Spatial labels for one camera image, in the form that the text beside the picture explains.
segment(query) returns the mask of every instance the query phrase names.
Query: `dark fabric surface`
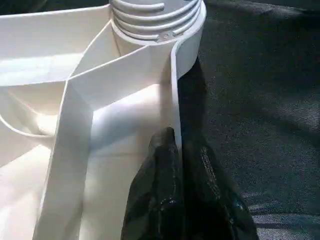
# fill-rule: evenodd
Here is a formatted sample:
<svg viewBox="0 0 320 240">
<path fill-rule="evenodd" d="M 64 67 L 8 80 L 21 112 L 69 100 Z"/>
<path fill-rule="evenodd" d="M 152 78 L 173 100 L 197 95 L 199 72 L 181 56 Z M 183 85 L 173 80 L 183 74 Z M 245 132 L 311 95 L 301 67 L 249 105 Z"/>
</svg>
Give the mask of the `dark fabric surface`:
<svg viewBox="0 0 320 240">
<path fill-rule="evenodd" d="M 301 9 L 205 0 L 199 58 L 179 80 L 182 135 L 205 136 L 261 239 L 320 239 L 320 2 L 257 2 Z"/>
</svg>

